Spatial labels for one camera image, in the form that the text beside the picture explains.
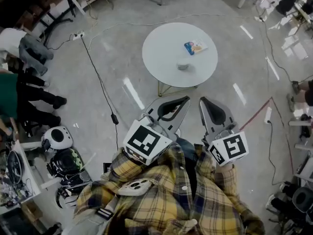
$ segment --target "yellow plaid shirt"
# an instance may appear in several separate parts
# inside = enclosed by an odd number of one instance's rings
[[[105,234],[265,234],[262,221],[239,199],[235,167],[215,173],[211,157],[201,145],[196,146],[196,153],[194,199],[177,143],[150,166],[130,160],[120,149],[101,181],[82,191],[75,215],[104,208],[126,182],[149,179],[153,186],[144,195],[119,197]]]

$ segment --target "black and white marker cube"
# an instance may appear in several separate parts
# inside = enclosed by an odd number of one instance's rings
[[[249,154],[245,133],[239,132],[211,142],[208,151],[223,166]]]
[[[172,140],[138,120],[133,122],[123,141],[128,155],[145,165],[157,159],[171,143]]]

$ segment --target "polished floor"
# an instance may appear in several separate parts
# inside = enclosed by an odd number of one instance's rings
[[[105,0],[92,4],[92,15],[97,15],[98,20],[78,13],[73,23],[57,27],[49,46],[58,47],[71,33],[79,30],[86,33],[85,41],[91,48],[89,53],[120,120],[118,144],[122,145],[128,128],[140,115],[138,98],[148,106],[157,97],[157,81],[145,68],[141,51],[145,38],[158,25],[119,25],[103,30],[121,23],[156,24],[190,14],[211,14],[171,21],[201,28],[212,38],[218,51],[218,64],[213,75],[196,90],[184,93],[191,97],[192,104],[181,125],[181,136],[190,142],[201,142],[205,133],[198,110],[201,96],[227,105],[239,126],[243,126],[272,97],[269,105],[273,124],[271,159],[276,166],[274,182],[290,180],[292,170],[302,163],[306,153],[293,148],[298,142],[298,129],[288,127],[288,121],[294,117],[286,102],[291,84],[273,61],[265,29],[273,45],[275,60],[287,70],[291,80],[302,80],[313,74],[312,31],[305,32],[302,28],[294,35],[296,23],[273,10],[270,2],[275,0],[264,0],[258,6],[259,13],[265,9],[266,24],[258,20],[252,0],[247,0],[241,9],[237,8],[239,0],[165,0],[165,6],[147,0],[112,1],[114,10]],[[57,114],[70,130],[74,146],[84,161],[96,154],[87,165],[87,171],[93,180],[97,180],[103,171],[103,162],[111,162],[116,152],[115,129],[82,41],[67,42],[54,51],[54,59],[48,68],[45,77],[51,82],[49,91],[67,98],[67,105]],[[130,84],[138,98],[129,89]],[[279,185],[271,185],[274,169],[268,160],[271,128],[264,124],[266,108],[244,128],[250,154],[235,164],[240,198],[262,218],[270,234],[275,224],[268,221],[273,215],[265,209],[265,203]],[[307,107],[304,105],[297,106],[295,116],[305,111]],[[71,220],[71,211],[60,211],[55,204],[46,201],[47,197],[53,198],[53,190],[38,196],[36,202],[49,224],[59,221],[66,225]]]

